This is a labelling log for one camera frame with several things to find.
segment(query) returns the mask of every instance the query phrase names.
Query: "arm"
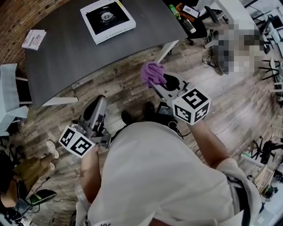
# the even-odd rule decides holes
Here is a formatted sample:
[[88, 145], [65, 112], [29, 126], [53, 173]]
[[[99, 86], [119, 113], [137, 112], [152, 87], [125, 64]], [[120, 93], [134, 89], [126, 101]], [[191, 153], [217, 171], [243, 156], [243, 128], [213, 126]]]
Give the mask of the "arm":
[[1, 194], [1, 202], [6, 208], [14, 207], [18, 200], [18, 190], [17, 190], [17, 182], [21, 179], [18, 176], [14, 176], [13, 180], [10, 182], [9, 189], [6, 194]]
[[221, 140], [207, 127], [203, 121], [199, 121], [189, 128], [199, 146], [205, 161], [211, 167], [216, 167], [225, 159], [229, 153]]
[[81, 160], [80, 184], [89, 203], [96, 198], [101, 186], [98, 149], [95, 146]]

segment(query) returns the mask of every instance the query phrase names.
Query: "desk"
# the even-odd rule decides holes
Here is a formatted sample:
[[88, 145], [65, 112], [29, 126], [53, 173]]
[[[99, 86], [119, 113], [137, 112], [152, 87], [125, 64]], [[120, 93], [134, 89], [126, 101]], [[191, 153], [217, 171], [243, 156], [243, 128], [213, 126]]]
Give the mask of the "desk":
[[35, 107], [108, 64], [167, 43], [158, 56], [160, 61], [178, 40], [187, 37], [162, 0], [123, 0], [136, 28], [96, 45], [80, 13], [81, 8], [93, 2], [71, 0], [33, 27], [47, 31], [38, 51], [25, 50]]

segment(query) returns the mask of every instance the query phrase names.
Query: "brick wall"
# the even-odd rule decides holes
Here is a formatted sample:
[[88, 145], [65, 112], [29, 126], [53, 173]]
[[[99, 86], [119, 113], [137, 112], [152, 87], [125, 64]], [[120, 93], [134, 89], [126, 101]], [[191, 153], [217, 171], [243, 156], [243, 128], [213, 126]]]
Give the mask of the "brick wall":
[[25, 55], [21, 46], [26, 33], [67, 1], [6, 0], [0, 6], [0, 64], [19, 63], [19, 68], [24, 70]]

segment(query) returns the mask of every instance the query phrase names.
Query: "black stove burner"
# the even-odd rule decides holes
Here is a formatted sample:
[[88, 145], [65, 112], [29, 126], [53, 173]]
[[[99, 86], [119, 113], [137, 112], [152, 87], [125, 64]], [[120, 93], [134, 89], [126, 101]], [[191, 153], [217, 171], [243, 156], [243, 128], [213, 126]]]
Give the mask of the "black stove burner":
[[95, 9], [86, 14], [95, 34], [129, 21], [117, 2]]

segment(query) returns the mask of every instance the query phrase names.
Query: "person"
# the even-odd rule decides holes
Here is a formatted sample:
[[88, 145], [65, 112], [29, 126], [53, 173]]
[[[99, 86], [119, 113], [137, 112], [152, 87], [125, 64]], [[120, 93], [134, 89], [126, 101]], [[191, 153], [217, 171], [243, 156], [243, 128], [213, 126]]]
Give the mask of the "person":
[[6, 215], [17, 203], [18, 198], [25, 199], [36, 181], [49, 170], [54, 170], [55, 165], [51, 162], [59, 158], [59, 153], [52, 141], [46, 142], [48, 155], [39, 159], [32, 157], [24, 160], [14, 169], [1, 166], [0, 184], [0, 213]]
[[97, 146], [81, 160], [76, 226], [239, 226], [256, 220], [261, 201], [255, 185], [204, 121], [189, 129], [207, 165], [169, 127], [123, 115], [130, 124], [111, 143], [102, 177]]

